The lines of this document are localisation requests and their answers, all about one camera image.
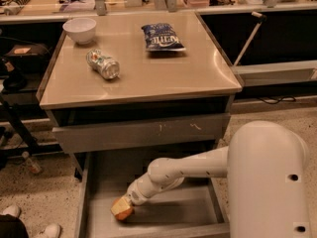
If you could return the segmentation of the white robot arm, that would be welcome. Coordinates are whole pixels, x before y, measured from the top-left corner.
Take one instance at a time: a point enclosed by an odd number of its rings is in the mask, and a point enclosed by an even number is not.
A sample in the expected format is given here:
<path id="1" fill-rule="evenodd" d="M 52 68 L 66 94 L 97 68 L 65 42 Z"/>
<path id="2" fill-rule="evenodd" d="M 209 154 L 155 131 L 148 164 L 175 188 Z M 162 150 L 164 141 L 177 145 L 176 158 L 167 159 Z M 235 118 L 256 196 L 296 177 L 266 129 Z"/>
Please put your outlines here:
<path id="1" fill-rule="evenodd" d="M 186 178 L 225 177 L 230 238 L 312 238 L 303 181 L 308 159 L 300 136 L 272 122 L 253 121 L 237 130 L 227 147 L 152 161 L 111 212 L 124 220 L 136 205 Z"/>

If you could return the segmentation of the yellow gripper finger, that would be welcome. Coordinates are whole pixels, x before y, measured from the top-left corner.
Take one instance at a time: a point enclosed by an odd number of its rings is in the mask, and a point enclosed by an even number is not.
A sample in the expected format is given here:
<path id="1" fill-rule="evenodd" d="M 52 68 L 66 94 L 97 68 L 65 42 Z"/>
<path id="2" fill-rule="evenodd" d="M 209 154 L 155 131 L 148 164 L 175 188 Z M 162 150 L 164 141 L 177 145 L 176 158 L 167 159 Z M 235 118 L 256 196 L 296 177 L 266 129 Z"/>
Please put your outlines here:
<path id="1" fill-rule="evenodd" d="M 117 198 L 111 207 L 111 212 L 113 213 L 113 215 L 115 216 L 115 212 L 118 209 L 127 209 L 129 207 L 133 207 L 131 200 L 126 197 L 126 196 L 122 196 L 120 198 Z"/>

